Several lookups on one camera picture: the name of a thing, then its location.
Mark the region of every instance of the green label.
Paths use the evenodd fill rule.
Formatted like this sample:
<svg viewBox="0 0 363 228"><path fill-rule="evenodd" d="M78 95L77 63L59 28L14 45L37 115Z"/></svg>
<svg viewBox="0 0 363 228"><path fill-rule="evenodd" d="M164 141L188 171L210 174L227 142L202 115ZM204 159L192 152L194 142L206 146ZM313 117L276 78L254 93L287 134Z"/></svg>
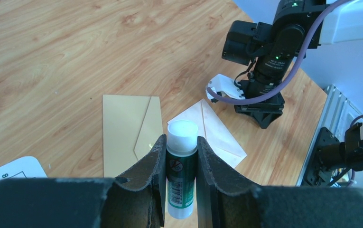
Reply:
<svg viewBox="0 0 363 228"><path fill-rule="evenodd" d="M166 154L168 201L175 208L187 208L194 202L197 155L177 157L169 152Z"/></svg>

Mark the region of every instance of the printed number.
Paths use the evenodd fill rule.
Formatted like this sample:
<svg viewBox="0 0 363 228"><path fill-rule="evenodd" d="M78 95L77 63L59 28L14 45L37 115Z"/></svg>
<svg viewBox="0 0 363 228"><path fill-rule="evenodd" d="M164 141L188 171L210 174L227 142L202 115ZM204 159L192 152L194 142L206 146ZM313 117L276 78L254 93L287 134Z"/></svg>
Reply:
<svg viewBox="0 0 363 228"><path fill-rule="evenodd" d="M178 206L183 206L183 183L182 182L170 182L170 201Z"/></svg>

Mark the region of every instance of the glue stick cap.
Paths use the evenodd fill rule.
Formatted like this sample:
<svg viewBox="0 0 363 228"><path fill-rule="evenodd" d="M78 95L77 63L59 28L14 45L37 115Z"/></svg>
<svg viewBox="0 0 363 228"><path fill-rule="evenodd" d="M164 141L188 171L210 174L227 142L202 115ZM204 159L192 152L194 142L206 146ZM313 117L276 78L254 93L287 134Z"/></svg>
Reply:
<svg viewBox="0 0 363 228"><path fill-rule="evenodd" d="M189 120L177 120L168 125L167 147L177 156L189 156L196 152L198 126Z"/></svg>

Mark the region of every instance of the glue stick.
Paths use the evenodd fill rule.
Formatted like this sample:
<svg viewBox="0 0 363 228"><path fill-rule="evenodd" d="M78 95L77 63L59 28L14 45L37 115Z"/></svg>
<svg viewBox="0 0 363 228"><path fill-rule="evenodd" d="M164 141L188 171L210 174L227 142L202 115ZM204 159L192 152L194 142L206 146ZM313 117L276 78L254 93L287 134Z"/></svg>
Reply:
<svg viewBox="0 0 363 228"><path fill-rule="evenodd" d="M187 218L194 209L197 137L198 126L194 122L178 120L168 125L168 212L176 219Z"/></svg>

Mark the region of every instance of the manila envelope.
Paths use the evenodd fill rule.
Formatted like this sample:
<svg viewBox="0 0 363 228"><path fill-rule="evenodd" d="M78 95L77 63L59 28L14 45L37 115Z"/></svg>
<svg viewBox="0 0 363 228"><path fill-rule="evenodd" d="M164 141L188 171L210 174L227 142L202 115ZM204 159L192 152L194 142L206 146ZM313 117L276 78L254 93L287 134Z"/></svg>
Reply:
<svg viewBox="0 0 363 228"><path fill-rule="evenodd" d="M162 134L159 97L103 95L103 176L125 172Z"/></svg>
<svg viewBox="0 0 363 228"><path fill-rule="evenodd" d="M212 150L233 168L247 156L233 135L208 103L202 99L168 122L190 120L198 125L198 135L204 137Z"/></svg>

